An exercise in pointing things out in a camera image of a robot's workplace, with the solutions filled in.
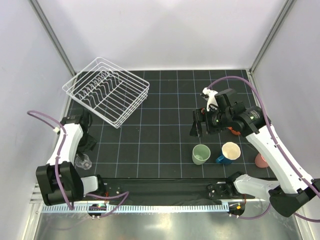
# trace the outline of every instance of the dish rack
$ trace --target dish rack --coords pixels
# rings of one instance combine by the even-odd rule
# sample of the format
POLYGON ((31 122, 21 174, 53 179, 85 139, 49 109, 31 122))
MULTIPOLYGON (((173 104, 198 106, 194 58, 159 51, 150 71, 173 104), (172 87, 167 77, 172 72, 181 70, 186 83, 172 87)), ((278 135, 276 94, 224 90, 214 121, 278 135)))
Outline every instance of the dish rack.
POLYGON ((117 129, 147 98, 149 86, 142 78, 97 57, 62 89, 117 129))

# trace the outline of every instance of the black tiled surface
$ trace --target black tiled surface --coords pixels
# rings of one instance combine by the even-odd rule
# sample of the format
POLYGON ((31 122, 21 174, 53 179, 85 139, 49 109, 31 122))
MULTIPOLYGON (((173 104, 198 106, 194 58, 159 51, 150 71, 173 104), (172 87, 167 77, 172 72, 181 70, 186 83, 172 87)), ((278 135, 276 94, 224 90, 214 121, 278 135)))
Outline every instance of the black tiled surface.
MULTIPOLYGON (((248 78, 244 70, 170 70, 133 71, 149 81, 147 99, 124 122, 114 128, 93 115, 89 133, 97 139, 97 146, 88 156, 89 170, 76 168, 81 177, 100 174, 104 178, 224 178, 241 171, 252 177, 275 177, 271 169, 258 168, 254 161, 258 151, 245 138, 226 130, 203 138, 189 136, 193 122, 192 110, 206 106, 200 96, 203 88, 221 77, 248 78), (241 156, 233 164, 216 163, 221 146, 237 143, 241 156), (210 148, 211 157, 203 165, 192 162, 192 150, 197 144, 210 148)), ((254 96, 243 82, 229 78, 213 86, 216 91, 228 87, 235 89, 238 99, 249 108, 255 104, 254 96)), ((70 114, 82 106, 71 102, 70 114)), ((104 109, 100 113, 107 115, 104 109)))

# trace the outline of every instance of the pink cup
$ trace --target pink cup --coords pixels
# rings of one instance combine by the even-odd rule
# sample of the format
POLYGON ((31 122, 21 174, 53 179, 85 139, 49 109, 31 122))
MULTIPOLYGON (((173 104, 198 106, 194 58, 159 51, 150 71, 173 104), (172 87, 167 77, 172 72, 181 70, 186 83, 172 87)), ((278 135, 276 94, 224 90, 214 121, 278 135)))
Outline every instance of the pink cup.
POLYGON ((264 169, 269 167, 268 163, 260 153, 255 157, 254 163, 258 168, 264 169))

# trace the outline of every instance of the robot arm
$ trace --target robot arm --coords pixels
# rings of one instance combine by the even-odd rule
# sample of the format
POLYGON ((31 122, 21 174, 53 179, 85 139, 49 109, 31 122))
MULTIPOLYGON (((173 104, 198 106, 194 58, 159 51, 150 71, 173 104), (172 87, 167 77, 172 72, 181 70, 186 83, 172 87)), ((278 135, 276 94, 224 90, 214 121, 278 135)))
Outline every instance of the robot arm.
MULTIPOLYGON (((249 194, 271 203, 273 208, 285 217, 291 216, 305 203, 310 201, 315 193, 293 171, 277 145, 271 139, 262 110, 258 106, 246 109, 243 102, 237 101, 237 93, 227 89, 219 93, 211 90, 202 92, 213 105, 210 108, 200 108, 193 111, 191 136, 202 137, 201 123, 205 122, 206 132, 215 134, 232 127, 241 132, 264 157, 278 181, 267 181, 251 177, 247 174, 235 173, 229 177, 236 193, 249 194)), ((273 126, 271 129, 286 155, 303 177, 314 187, 320 189, 319 179, 313 179, 294 159, 279 139, 273 126)))
MULTIPOLYGON (((60 178, 70 202, 81 201, 87 193, 105 193, 105 187, 99 175, 80 178, 74 168, 76 154, 81 155, 83 152, 93 150, 96 145, 96 140, 89 135, 91 122, 92 117, 85 109, 81 114, 64 117, 61 121, 67 137, 60 152, 58 178, 60 178)), ((52 156, 46 165, 39 166, 35 173, 43 201, 47 206, 65 202, 55 175, 56 157, 62 139, 63 135, 61 134, 52 156)))

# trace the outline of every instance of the mug handle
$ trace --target mug handle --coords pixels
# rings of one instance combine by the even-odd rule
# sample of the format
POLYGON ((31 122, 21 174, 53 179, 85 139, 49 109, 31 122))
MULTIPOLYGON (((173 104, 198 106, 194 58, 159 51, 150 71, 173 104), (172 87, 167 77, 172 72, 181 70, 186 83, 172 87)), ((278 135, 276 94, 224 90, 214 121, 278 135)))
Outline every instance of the mug handle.
POLYGON ((217 164, 220 164, 224 158, 225 158, 225 156, 222 155, 222 156, 218 157, 218 158, 215 160, 215 162, 216 162, 217 164))

